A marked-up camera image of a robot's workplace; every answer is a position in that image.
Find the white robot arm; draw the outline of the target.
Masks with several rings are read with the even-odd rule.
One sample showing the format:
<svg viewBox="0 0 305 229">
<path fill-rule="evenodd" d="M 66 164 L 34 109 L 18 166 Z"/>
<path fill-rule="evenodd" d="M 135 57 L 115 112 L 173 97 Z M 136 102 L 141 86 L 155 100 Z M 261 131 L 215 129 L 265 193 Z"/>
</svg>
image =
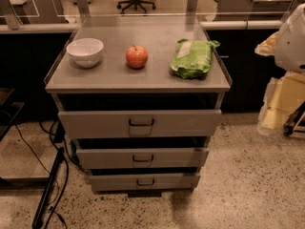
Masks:
<svg viewBox="0 0 305 229">
<path fill-rule="evenodd" d="M 257 45 L 254 52 L 273 55 L 277 67 L 286 71 L 267 84 L 258 115 L 258 132 L 272 135 L 283 130 L 290 116 L 305 102 L 305 4 L 299 5 L 279 31 Z"/>
</svg>

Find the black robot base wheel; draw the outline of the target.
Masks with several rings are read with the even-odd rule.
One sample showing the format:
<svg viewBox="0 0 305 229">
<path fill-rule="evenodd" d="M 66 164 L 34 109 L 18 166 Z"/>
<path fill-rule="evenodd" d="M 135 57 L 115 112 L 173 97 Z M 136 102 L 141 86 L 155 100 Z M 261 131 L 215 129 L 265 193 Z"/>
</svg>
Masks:
<svg viewBox="0 0 305 229">
<path fill-rule="evenodd" d="M 293 134 L 293 132 L 294 132 L 294 128 L 292 126 L 290 126 L 290 125 L 284 126 L 284 135 L 285 136 L 290 136 Z"/>
</svg>

